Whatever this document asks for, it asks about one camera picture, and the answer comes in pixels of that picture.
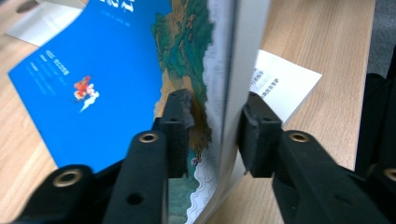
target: metal ring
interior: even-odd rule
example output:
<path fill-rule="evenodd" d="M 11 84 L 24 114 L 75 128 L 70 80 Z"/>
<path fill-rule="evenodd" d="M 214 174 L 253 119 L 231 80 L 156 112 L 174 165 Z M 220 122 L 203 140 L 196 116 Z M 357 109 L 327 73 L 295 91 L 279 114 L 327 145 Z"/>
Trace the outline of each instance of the metal ring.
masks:
<path fill-rule="evenodd" d="M 291 140 L 293 140 L 294 142 L 304 143 L 309 141 L 309 137 L 303 133 L 291 133 L 289 135 L 289 138 L 291 138 Z"/>
<path fill-rule="evenodd" d="M 72 175 L 73 177 L 63 180 L 66 175 Z M 66 170 L 60 175 L 56 176 L 52 184 L 57 188 L 64 188 L 76 184 L 81 178 L 82 172 L 79 169 Z"/>
<path fill-rule="evenodd" d="M 396 182 L 396 169 L 392 169 L 392 168 L 385 169 L 384 174 L 387 178 Z"/>
<path fill-rule="evenodd" d="M 145 133 L 140 135 L 139 141 L 142 143 L 152 143 L 157 141 L 158 135 L 156 133 Z"/>

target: screw hole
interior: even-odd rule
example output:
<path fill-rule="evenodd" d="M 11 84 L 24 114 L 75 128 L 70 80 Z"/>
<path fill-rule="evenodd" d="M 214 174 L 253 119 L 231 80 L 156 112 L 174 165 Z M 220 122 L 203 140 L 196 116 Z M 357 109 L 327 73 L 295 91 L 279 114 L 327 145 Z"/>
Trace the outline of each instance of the screw hole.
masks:
<path fill-rule="evenodd" d="M 140 193 L 132 193 L 128 196 L 127 202 L 130 205 L 138 205 L 144 201 L 143 196 Z"/>
<path fill-rule="evenodd" d="M 344 192 L 336 192 L 334 194 L 334 199 L 337 200 L 338 202 L 341 202 L 341 203 L 353 204 L 352 200 Z"/>
<path fill-rule="evenodd" d="M 53 180 L 53 186 L 64 188 L 76 184 L 82 178 L 82 172 L 79 169 L 66 170 Z"/>
<path fill-rule="evenodd" d="M 139 137 L 139 141 L 143 143 L 152 143 L 157 141 L 158 135 L 155 133 L 146 133 Z"/>
<path fill-rule="evenodd" d="M 290 138 L 291 138 L 291 140 L 293 140 L 294 142 L 301 142 L 301 143 L 304 143 L 304 142 L 308 142 L 308 141 L 309 141 L 309 137 L 306 136 L 306 135 L 303 134 L 303 133 L 292 133 L 292 134 L 290 135 Z"/>

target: wooden table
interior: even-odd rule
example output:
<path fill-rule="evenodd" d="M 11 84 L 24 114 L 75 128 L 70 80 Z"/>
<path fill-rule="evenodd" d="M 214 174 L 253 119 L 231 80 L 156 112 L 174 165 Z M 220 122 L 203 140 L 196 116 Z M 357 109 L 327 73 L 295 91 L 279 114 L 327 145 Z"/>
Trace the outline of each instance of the wooden table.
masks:
<path fill-rule="evenodd" d="M 56 169 L 7 72 L 35 46 L 5 35 L 23 0 L 0 6 L 0 223 Z M 274 0 L 262 48 L 323 78 L 286 126 L 353 168 L 375 0 Z M 271 181 L 244 177 L 209 223 L 281 223 Z"/>

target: book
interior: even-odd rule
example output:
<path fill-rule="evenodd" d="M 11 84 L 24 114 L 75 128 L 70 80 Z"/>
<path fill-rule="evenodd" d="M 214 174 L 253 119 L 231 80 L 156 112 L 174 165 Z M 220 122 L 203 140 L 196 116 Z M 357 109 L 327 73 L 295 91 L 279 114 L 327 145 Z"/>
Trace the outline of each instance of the book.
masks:
<path fill-rule="evenodd" d="M 91 0 L 9 77 L 56 164 L 95 172 L 121 160 L 133 136 L 150 129 L 169 92 L 189 89 L 191 166 L 185 178 L 169 180 L 169 221 L 205 221 L 243 173 L 233 172 L 235 116 L 248 98 L 268 6 Z"/>

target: white paper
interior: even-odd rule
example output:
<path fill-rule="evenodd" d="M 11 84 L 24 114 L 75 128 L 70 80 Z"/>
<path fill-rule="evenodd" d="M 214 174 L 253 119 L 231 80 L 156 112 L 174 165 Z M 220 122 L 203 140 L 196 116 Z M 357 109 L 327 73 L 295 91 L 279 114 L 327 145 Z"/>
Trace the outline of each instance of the white paper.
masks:
<path fill-rule="evenodd" d="M 81 11 L 80 8 L 42 2 L 14 24 L 7 34 L 41 47 L 74 21 Z"/>
<path fill-rule="evenodd" d="M 319 73 L 259 50 L 250 90 L 286 123 L 320 78 Z"/>

